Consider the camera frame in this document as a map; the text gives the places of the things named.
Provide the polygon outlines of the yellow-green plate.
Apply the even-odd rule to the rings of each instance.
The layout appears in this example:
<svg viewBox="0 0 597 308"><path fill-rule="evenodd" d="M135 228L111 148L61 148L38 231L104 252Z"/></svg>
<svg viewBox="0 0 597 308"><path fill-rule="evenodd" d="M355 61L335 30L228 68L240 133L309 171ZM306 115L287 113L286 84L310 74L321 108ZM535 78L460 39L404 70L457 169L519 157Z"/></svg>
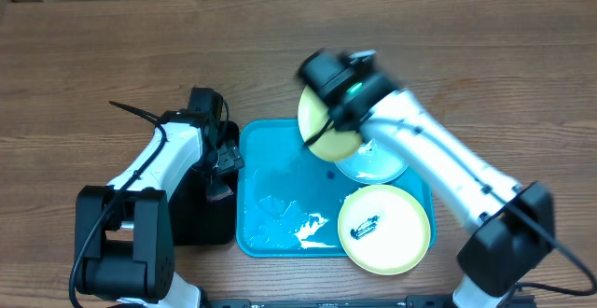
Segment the yellow-green plate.
<svg viewBox="0 0 597 308"><path fill-rule="evenodd" d="M347 197L338 217L340 244L360 268L378 275L413 269L431 242L431 225L405 190L370 185Z"/></svg>
<svg viewBox="0 0 597 308"><path fill-rule="evenodd" d="M316 135L328 121L327 106L306 87L298 102L298 127L304 141ZM323 161L341 161L353 155L362 144L356 132L339 132L332 125L309 150Z"/></svg>

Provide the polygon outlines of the dark sponge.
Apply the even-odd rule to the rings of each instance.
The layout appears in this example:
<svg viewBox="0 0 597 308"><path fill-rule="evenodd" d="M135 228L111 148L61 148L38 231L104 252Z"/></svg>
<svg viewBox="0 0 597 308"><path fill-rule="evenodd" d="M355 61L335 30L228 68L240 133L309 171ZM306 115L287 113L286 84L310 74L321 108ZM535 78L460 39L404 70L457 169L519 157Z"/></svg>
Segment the dark sponge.
<svg viewBox="0 0 597 308"><path fill-rule="evenodd" d="M205 189L206 200L209 203L222 201L233 194L230 186L219 176L213 176L209 179Z"/></svg>

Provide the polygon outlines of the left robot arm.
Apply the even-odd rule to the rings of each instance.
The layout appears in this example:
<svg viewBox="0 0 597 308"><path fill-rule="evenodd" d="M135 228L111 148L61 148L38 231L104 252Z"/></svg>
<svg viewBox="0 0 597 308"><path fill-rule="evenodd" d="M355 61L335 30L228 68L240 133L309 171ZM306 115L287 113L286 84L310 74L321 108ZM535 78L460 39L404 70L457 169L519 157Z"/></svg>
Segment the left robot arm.
<svg viewBox="0 0 597 308"><path fill-rule="evenodd" d="M152 122L154 135L123 173L78 193L69 300L205 307L204 291L177 273L174 251L232 240L243 167L238 127L218 107L131 112Z"/></svg>

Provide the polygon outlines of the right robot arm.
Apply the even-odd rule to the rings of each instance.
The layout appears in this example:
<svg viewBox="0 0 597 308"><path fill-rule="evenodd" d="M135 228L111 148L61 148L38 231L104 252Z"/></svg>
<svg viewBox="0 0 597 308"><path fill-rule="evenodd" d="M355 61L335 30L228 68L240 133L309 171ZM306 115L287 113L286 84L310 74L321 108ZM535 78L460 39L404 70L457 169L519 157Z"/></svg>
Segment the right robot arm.
<svg viewBox="0 0 597 308"><path fill-rule="evenodd" d="M551 192L523 187L493 168L437 122L411 91L384 74L327 84L334 125L380 142L406 160L469 231L457 255L465 276L458 307L498 307L555 247Z"/></svg>

